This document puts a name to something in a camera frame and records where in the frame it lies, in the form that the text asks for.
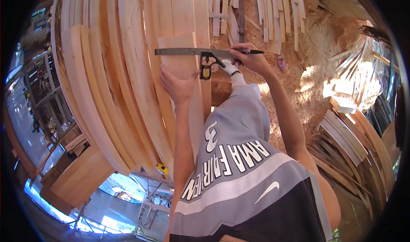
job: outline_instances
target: lumber stack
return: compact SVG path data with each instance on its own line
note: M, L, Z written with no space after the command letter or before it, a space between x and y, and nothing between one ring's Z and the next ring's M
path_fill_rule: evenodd
M340 108L344 103L339 97L332 98L331 103L333 110L327 110L319 124L323 128L321 138L309 145L308 151L333 189L361 201L374 220L392 192L393 165L366 117L358 109ZM342 216L346 210L341 205Z
M141 168L157 172L161 163L172 181L176 121L160 85L160 64L187 79L198 59L159 57L154 49L209 48L208 0L54 0L54 7L51 41L57 75L83 133L81 141L90 143L93 156L107 160L107 170L128 176ZM194 156L210 114L210 88L210 80L198 80L192 96Z

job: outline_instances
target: red object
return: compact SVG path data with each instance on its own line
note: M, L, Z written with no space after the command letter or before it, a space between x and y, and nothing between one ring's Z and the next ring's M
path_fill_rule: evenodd
M285 71L286 70L286 63L284 62L284 58L282 56L278 56L278 66L280 70Z

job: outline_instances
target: wire mesh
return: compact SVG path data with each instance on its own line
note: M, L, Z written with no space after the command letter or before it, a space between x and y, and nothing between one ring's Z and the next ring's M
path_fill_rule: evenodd
M60 86L60 82L58 81L57 71L55 70L53 53L48 53L47 54L47 61L48 61L48 65L50 67L51 77L53 78L54 88L57 88L57 87Z

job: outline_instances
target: white shoe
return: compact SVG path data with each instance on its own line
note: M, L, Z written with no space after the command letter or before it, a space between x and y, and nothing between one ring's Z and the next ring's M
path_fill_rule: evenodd
M222 60L222 63L225 65L225 68L221 67L221 69L225 70L230 76L232 76L235 71L240 72L235 65L232 65L230 60Z

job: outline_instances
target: yellow tape measure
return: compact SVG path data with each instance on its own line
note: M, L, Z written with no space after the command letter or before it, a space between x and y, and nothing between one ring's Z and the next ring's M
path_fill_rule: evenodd
M168 175L168 168L160 163L155 166L160 173L163 175Z

